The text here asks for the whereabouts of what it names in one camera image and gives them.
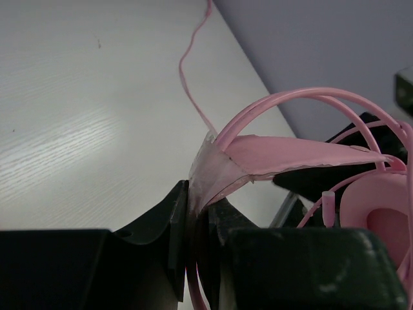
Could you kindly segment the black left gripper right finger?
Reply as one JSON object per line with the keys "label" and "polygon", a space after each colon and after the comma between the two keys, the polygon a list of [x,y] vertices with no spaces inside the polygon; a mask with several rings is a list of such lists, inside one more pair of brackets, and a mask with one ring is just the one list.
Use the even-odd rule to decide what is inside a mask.
{"label": "black left gripper right finger", "polygon": [[227,200],[197,221],[198,274],[212,309],[405,309],[385,246],[363,229],[264,229]]}

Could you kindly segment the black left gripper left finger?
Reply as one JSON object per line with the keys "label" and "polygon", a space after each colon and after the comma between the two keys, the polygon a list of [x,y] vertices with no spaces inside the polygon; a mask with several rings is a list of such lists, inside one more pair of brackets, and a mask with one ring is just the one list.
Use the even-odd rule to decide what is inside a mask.
{"label": "black left gripper left finger", "polygon": [[188,182],[116,230],[1,232],[2,309],[177,309]]}

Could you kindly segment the pink headphones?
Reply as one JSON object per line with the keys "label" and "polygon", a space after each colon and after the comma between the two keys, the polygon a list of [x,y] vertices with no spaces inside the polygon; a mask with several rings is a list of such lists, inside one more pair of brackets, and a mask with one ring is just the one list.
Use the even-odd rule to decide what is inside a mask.
{"label": "pink headphones", "polygon": [[[314,99],[339,110],[353,127],[328,142],[256,136],[241,131],[272,107],[293,99]],[[407,162],[383,153],[371,128],[386,125],[407,150]],[[385,246],[412,308],[412,127],[395,120],[370,100],[329,87],[280,92],[256,101],[217,135],[206,138],[190,173],[189,244],[186,275],[195,309],[212,309],[197,269],[197,221],[208,207],[247,183],[273,181],[290,171],[374,164],[321,193],[296,227],[363,229]]]}

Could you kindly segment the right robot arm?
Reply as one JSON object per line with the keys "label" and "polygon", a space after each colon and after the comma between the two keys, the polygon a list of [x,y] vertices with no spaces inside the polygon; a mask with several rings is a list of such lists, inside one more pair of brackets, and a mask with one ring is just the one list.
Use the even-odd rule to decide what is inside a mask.
{"label": "right robot arm", "polygon": [[[398,71],[394,76],[394,99],[396,117],[404,121],[412,121],[412,67]],[[404,163],[407,162],[407,150],[396,135],[386,126],[372,127],[371,132],[380,150],[393,155]],[[374,164],[349,165],[339,167],[309,168],[278,174],[273,184],[290,191],[281,205],[287,211],[282,227],[296,227],[307,212],[298,195],[312,203],[316,203],[323,191],[327,191],[337,183],[362,172],[375,168]]]}

